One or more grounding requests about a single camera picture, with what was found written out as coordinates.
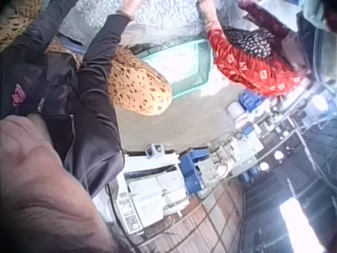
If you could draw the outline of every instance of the leopard print fabric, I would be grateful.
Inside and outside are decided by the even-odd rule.
[[[40,12],[42,0],[14,0],[11,4],[0,18],[1,50],[22,34]],[[83,60],[82,55],[66,49],[57,37],[46,51],[72,54],[77,68]],[[163,113],[172,102],[172,89],[165,77],[121,47],[112,61],[108,92],[115,105],[147,116]]]

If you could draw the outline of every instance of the black jacket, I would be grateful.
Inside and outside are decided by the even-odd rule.
[[[129,20],[111,15],[92,41],[79,70],[66,53],[44,51],[76,0],[52,0],[27,30],[2,51],[1,119],[40,113],[53,145],[70,172],[95,196],[124,166],[115,109],[107,77]],[[17,85],[25,93],[18,106]]]

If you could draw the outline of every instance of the bracelet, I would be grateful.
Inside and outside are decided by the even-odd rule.
[[[126,13],[125,11],[122,11],[121,9],[119,9],[118,11],[116,11],[118,14],[126,17],[128,20],[130,20],[131,22],[133,21],[133,17],[128,15],[128,13]]]

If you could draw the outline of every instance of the green plastic crate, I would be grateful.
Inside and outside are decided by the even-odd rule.
[[[201,37],[155,46],[136,55],[158,70],[171,84],[173,98],[205,85],[213,65],[213,51]]]

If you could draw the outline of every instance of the concrete floor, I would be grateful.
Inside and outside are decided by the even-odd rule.
[[[262,2],[263,7],[296,30],[295,13],[299,11],[298,7],[283,0]],[[245,21],[239,21],[234,26],[254,27]],[[146,117],[117,109],[123,149],[143,151],[151,143],[162,143],[166,150],[181,152],[189,147],[208,145],[219,136],[233,131],[226,107],[237,100],[244,87],[217,78],[218,73],[214,72],[212,76],[204,88],[175,99],[162,115]]]

